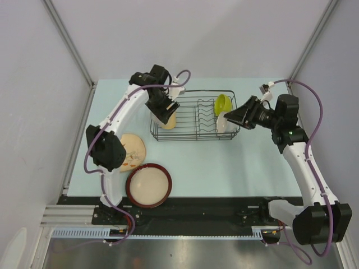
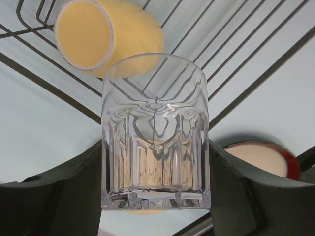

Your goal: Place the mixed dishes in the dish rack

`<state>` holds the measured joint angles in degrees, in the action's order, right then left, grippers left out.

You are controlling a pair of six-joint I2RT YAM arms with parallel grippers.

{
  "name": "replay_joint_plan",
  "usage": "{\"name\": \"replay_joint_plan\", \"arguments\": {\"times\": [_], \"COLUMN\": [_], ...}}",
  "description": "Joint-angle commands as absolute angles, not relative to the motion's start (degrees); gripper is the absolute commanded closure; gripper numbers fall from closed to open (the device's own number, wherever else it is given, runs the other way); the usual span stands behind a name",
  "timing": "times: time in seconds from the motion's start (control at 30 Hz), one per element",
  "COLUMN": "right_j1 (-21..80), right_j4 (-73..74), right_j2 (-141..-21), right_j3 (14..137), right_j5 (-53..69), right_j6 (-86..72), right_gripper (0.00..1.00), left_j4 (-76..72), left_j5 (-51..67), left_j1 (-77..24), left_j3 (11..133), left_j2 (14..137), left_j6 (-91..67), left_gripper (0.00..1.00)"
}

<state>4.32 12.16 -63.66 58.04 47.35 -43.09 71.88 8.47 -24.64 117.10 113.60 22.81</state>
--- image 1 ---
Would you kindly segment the green bowl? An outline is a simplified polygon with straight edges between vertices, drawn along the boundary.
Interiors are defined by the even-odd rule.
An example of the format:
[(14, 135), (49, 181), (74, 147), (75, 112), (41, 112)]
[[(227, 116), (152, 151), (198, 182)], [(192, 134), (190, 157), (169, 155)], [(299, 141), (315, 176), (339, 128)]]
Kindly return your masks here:
[(222, 112), (230, 112), (232, 110), (231, 98), (227, 95), (220, 94), (214, 104), (215, 115), (218, 116)]

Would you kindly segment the yellow mug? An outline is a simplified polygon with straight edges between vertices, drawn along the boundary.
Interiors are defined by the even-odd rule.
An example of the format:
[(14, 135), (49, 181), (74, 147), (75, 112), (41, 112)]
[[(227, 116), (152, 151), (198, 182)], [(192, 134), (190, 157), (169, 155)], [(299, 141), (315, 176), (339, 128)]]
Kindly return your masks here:
[(168, 122), (167, 122), (166, 124), (161, 123), (161, 124), (160, 124), (160, 127), (161, 127), (162, 129), (173, 129), (173, 128), (176, 126), (176, 124), (177, 124), (176, 114), (177, 114), (177, 113), (174, 112), (174, 113), (171, 115), (171, 117), (169, 118)]

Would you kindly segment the clear plastic cup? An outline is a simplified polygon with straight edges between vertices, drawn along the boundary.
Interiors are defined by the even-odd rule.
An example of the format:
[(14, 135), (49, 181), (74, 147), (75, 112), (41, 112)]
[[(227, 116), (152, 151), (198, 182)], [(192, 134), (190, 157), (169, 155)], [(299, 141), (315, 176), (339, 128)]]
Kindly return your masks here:
[(156, 117), (155, 114), (153, 114), (152, 112), (150, 113), (151, 116), (151, 120), (156, 123), (157, 125), (159, 125), (160, 127), (162, 127), (164, 124), (159, 120), (159, 118)]

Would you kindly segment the black wire dish rack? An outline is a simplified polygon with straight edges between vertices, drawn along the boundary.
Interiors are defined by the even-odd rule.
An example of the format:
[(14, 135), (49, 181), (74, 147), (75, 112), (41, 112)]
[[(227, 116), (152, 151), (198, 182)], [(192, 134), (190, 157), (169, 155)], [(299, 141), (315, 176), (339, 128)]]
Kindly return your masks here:
[(164, 129), (152, 119), (150, 133), (157, 141), (210, 141), (231, 140), (240, 127), (235, 125), (231, 131), (219, 133), (215, 101), (224, 94), (232, 102), (232, 108), (237, 108), (235, 93), (231, 90), (188, 90), (176, 100), (179, 108), (176, 110), (176, 125), (172, 129)]

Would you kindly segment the white bowl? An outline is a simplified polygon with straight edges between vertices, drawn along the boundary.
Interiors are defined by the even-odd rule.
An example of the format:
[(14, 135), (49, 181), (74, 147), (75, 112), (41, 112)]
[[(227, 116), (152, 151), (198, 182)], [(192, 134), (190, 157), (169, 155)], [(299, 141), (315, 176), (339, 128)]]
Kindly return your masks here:
[(234, 132), (236, 130), (236, 125), (229, 122), (228, 119), (224, 117), (225, 114), (226, 112), (221, 112), (217, 117), (217, 134), (219, 135)]

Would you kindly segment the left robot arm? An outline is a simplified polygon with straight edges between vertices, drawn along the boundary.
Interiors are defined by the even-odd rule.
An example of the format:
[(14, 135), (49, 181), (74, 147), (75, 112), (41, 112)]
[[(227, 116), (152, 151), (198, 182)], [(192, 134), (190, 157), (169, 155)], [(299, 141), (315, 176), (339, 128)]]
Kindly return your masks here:
[(111, 113), (97, 126), (89, 125), (85, 131), (88, 145), (84, 157), (84, 171), (100, 176), (100, 201), (107, 208), (104, 217), (112, 224), (123, 220), (124, 210), (118, 207), (123, 192), (116, 173), (126, 159), (126, 150), (121, 143), (125, 128), (138, 110), (146, 106), (161, 123), (168, 123), (178, 109), (177, 98), (184, 94), (185, 83), (172, 77), (167, 69), (157, 64), (150, 72), (136, 72), (127, 90)]

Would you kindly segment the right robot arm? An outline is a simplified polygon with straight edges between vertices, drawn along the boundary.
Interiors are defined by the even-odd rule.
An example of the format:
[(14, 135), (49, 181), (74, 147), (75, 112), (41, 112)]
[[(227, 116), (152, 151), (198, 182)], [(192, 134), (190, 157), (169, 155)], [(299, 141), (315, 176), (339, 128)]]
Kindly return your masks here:
[(252, 96), (241, 107), (225, 114), (225, 118), (245, 129), (262, 126), (271, 130), (272, 140), (287, 161), (300, 188), (303, 206), (287, 200), (269, 201), (259, 210), (265, 225), (275, 221), (290, 226), (301, 245), (341, 242), (352, 217), (347, 203), (340, 203), (326, 184), (312, 155), (309, 139), (298, 121), (298, 98), (279, 95), (274, 109), (267, 109)]

